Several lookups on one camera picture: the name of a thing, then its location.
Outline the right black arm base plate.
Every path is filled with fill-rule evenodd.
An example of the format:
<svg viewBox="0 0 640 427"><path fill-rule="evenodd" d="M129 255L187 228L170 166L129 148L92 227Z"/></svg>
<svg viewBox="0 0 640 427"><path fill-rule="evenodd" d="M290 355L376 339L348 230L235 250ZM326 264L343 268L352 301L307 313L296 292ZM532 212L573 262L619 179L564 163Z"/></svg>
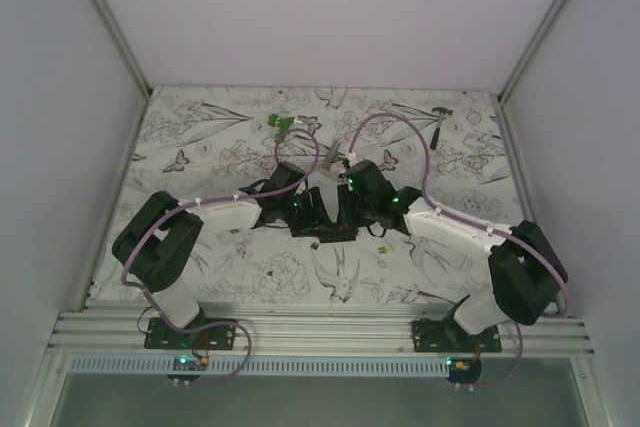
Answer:
<svg viewBox="0 0 640 427"><path fill-rule="evenodd" d="M471 335L453 320L423 318L411 322L411 339L417 353L500 353L501 337L496 327Z"/></svg>

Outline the black fuse box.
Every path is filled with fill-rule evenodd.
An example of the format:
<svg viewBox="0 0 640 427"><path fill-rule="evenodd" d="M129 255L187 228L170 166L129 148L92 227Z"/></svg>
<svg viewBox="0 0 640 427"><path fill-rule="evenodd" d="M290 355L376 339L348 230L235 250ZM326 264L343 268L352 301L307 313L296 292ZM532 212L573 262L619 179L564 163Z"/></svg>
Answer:
<svg viewBox="0 0 640 427"><path fill-rule="evenodd" d="M317 237L320 243L353 242L358 235L357 228L320 230Z"/></svg>

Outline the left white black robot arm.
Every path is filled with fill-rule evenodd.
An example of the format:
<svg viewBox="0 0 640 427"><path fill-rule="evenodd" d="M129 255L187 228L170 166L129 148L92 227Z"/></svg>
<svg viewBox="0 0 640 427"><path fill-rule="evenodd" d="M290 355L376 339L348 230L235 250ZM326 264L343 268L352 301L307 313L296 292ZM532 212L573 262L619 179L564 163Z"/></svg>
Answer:
<svg viewBox="0 0 640 427"><path fill-rule="evenodd" d="M217 234L278 221L292 235L322 237L332 221L320 190L307 185L308 177L281 162L269 178L229 196L181 202L165 191L152 194L112 246L123 266L121 282L142 292L181 348L197 346L206 330L236 327L233 320L207 322L182 278L196 241L205 227Z"/></svg>

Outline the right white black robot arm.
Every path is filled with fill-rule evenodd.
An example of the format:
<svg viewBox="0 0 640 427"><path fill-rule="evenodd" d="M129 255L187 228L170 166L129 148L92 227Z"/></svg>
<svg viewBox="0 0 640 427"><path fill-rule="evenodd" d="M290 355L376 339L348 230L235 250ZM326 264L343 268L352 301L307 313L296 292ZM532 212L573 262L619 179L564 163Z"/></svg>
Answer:
<svg viewBox="0 0 640 427"><path fill-rule="evenodd" d="M480 333L505 322L533 325L558 295L567 294L568 274L537 224L493 223L448 208L423 188L396 189L369 160L350 166L343 177L361 219L433 240L488 266L491 286L448 313L443 338L452 350L468 350Z"/></svg>

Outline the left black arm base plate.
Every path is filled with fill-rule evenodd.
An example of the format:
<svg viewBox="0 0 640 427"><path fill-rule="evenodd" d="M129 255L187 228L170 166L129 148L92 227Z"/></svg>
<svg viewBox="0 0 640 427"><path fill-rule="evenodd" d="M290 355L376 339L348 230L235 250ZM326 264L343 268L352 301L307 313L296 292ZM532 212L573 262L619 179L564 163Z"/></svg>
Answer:
<svg viewBox="0 0 640 427"><path fill-rule="evenodd" d="M232 320L205 318L192 322L189 328L219 322L220 326L211 327L195 333L180 333L172 329L161 318L152 318L148 322L143 347L147 350L224 350L233 348L236 327Z"/></svg>

